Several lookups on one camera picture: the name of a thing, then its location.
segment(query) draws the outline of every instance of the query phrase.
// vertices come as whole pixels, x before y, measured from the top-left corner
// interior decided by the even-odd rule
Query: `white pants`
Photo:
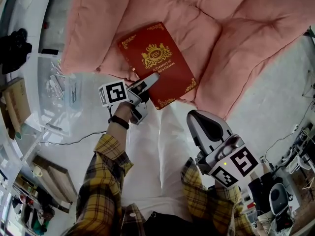
[[[134,166],[125,177],[122,205],[136,203],[145,219],[156,211],[191,221],[181,182],[189,159],[184,129],[170,105],[160,111],[147,106],[147,117],[128,131],[126,152]]]

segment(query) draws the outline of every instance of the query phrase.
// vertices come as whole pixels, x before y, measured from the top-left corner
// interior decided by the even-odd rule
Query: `book cover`
[[[145,26],[118,42],[118,47],[139,79],[153,72],[160,79],[149,96],[160,110],[197,86],[190,68],[162,22]]]

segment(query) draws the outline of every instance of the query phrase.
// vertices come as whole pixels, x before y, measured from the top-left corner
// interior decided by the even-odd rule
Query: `white floor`
[[[63,6],[68,6],[69,0],[61,0],[61,3]],[[44,36],[46,48],[63,48],[62,44],[54,43],[56,38],[52,37],[54,34],[63,37],[63,28],[61,28],[63,25],[62,19],[51,23],[48,31],[50,37]],[[307,37],[300,37],[298,43],[261,73],[227,120],[233,132],[243,138],[249,150],[258,158],[265,155],[266,150],[277,139],[290,134],[294,125],[301,122],[312,101],[302,97],[308,80],[308,70],[315,70],[315,49]],[[74,142],[90,133],[106,130],[109,115],[107,109],[100,104],[97,89],[111,80],[113,78],[110,76],[84,74],[82,115],[73,127],[72,137],[64,138],[62,142]],[[198,150],[192,142],[186,125],[186,115],[193,107],[178,102],[172,103],[172,106],[186,128],[191,155],[195,156]],[[313,111],[309,110],[303,124],[311,119],[315,120],[313,114]],[[297,133],[269,150],[268,160],[275,165],[287,152],[296,135]],[[70,146],[42,145],[40,154],[67,168],[75,188],[79,190],[99,137],[100,135],[93,135]],[[206,185],[213,182],[208,176],[203,179]]]

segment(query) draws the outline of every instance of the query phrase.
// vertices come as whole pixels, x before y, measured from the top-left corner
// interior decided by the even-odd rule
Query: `hand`
[[[126,122],[129,122],[131,117],[132,117],[131,108],[132,108],[132,105],[130,103],[123,102],[123,103],[119,104],[114,115],[125,120]]]

